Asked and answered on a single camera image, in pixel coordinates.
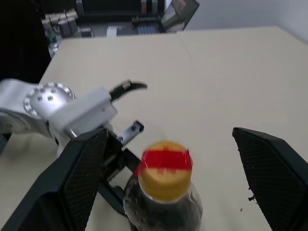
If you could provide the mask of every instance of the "bottle cap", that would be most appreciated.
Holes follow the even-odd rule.
[[[155,143],[143,153],[138,175],[143,191],[153,199],[177,200],[187,192],[191,182],[189,151],[172,141]]]

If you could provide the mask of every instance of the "cable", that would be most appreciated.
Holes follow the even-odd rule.
[[[126,80],[121,85],[113,88],[109,94],[111,96],[111,102],[114,100],[117,100],[118,98],[122,97],[126,93],[132,91],[132,90],[138,90],[138,89],[147,89],[148,85],[144,83],[139,82],[131,82],[130,80]]]

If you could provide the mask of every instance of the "table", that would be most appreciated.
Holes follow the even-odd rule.
[[[115,102],[116,132],[134,119],[145,131],[129,144],[137,156],[160,139],[190,149],[192,181],[204,206],[203,231],[270,231],[231,135],[233,127],[285,139],[308,160],[308,46],[277,27],[63,41],[42,83],[60,81],[77,96],[130,78],[147,91]],[[37,134],[13,135],[0,157],[0,227],[56,145]],[[114,181],[125,185],[124,171]],[[88,231],[129,230],[97,195]]]

